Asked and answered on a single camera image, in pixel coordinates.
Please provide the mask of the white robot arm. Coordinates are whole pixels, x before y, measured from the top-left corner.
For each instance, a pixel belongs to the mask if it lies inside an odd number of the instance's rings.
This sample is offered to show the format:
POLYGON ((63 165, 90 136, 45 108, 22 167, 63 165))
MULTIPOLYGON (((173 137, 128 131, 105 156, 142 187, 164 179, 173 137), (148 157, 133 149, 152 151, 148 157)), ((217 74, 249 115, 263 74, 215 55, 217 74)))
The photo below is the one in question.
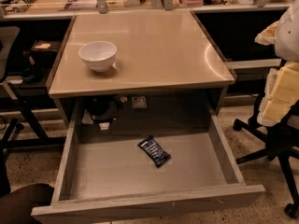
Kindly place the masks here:
POLYGON ((286 61, 278 70, 270 69, 259 106, 257 122, 271 127, 281 122, 299 100, 299 0, 278 21, 257 34, 255 42, 274 45, 276 55, 286 61))

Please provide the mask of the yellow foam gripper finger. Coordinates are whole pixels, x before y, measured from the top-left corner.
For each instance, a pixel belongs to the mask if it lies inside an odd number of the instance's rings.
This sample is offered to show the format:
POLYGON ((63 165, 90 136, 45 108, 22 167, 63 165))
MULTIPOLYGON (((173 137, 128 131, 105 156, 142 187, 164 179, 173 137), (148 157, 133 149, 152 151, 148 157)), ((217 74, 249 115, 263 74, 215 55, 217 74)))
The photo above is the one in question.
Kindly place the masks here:
POLYGON ((299 63, 286 63, 279 70, 271 68, 264 93, 257 121, 272 127, 280 123, 299 100, 299 63))
POLYGON ((269 46, 274 45, 276 41, 276 31, 278 27, 278 21, 273 22, 260 33, 258 33, 254 41, 260 45, 269 46))

